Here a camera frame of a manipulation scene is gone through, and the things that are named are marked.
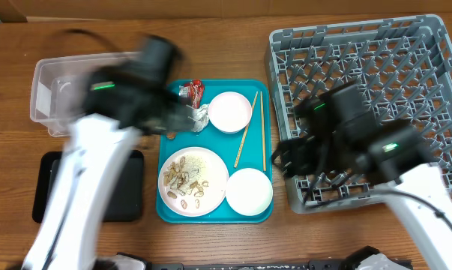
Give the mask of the red snack wrapper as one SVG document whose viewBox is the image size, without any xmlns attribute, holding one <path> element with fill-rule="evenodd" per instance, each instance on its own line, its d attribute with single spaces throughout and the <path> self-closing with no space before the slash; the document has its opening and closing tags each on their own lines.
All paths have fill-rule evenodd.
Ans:
<svg viewBox="0 0 452 270">
<path fill-rule="evenodd" d="M 181 85 L 179 88 L 179 96 L 187 100 L 187 104 L 192 108 L 198 109 L 201 104 L 202 96 L 205 91 L 205 85 L 200 79 L 191 80 Z"/>
</svg>

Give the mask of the white tissue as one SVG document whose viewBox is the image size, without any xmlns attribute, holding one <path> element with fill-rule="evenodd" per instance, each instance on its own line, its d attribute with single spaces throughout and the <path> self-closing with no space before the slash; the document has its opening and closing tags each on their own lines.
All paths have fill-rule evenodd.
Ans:
<svg viewBox="0 0 452 270">
<path fill-rule="evenodd" d="M 208 104 L 201 105 L 198 109 L 193 109 L 192 119 L 194 126 L 192 132 L 201 132 L 209 123 Z"/>
</svg>

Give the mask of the white bowl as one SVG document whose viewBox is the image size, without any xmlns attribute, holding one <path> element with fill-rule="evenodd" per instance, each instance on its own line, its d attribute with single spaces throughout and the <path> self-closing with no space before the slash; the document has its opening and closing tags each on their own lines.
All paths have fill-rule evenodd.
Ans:
<svg viewBox="0 0 452 270">
<path fill-rule="evenodd" d="M 240 169 L 227 181 L 226 201 L 240 215 L 259 215 L 271 205 L 272 199 L 272 183 L 257 169 Z"/>
</svg>

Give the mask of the wooden chopstick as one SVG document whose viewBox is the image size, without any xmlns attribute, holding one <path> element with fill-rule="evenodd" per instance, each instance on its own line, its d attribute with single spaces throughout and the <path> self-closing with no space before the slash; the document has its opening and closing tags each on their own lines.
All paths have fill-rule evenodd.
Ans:
<svg viewBox="0 0 452 270">
<path fill-rule="evenodd" d="M 261 112 L 261 129 L 262 129 L 262 170 L 267 171 L 266 164 L 266 147 L 265 147 L 265 116 L 264 116 L 264 98 L 263 92 L 260 92 L 260 112 Z"/>
<path fill-rule="evenodd" d="M 256 100 L 257 100 L 258 95 L 259 95 L 259 92 L 257 92 L 255 94 L 255 97 L 253 99 L 253 103 L 252 103 L 252 106 L 251 106 L 251 119 L 250 119 L 250 121 L 252 120 L 252 115 L 253 115 L 253 111 L 255 109 Z M 241 158 L 241 153 L 242 153 L 242 150 L 243 150 L 243 147 L 244 147 L 245 139 L 247 137 L 247 132 L 249 130 L 249 126 L 250 126 L 250 122 L 247 124 L 247 126 L 244 129 L 243 136 L 241 138 L 241 143 L 240 143 L 240 146 L 239 146 L 239 149 L 238 149 L 238 153 L 237 153 L 237 156 L 236 156 L 236 159 L 235 159 L 234 168 L 238 167 L 238 163 L 239 163 L 239 160 Z"/>
</svg>

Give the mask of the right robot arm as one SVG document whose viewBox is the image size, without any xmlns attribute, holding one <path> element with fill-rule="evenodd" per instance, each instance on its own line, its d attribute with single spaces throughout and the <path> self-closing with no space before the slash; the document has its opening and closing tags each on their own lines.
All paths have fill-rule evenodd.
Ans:
<svg viewBox="0 0 452 270">
<path fill-rule="evenodd" d="M 271 156 L 284 176 L 334 171 L 364 176 L 397 216 L 431 269 L 452 269 L 452 199 L 422 136 L 404 119 L 379 124 L 355 82 L 294 108 L 308 135 L 278 143 Z"/>
</svg>

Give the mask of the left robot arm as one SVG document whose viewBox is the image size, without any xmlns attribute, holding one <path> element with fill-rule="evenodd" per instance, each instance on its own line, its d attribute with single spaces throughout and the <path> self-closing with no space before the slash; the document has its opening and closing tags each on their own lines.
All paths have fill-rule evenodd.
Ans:
<svg viewBox="0 0 452 270">
<path fill-rule="evenodd" d="M 144 135 L 190 131 L 193 109 L 167 89 L 180 49 L 146 38 L 136 58 L 92 71 L 68 123 L 57 179 L 22 269 L 93 269 L 106 208 L 133 148 Z"/>
</svg>

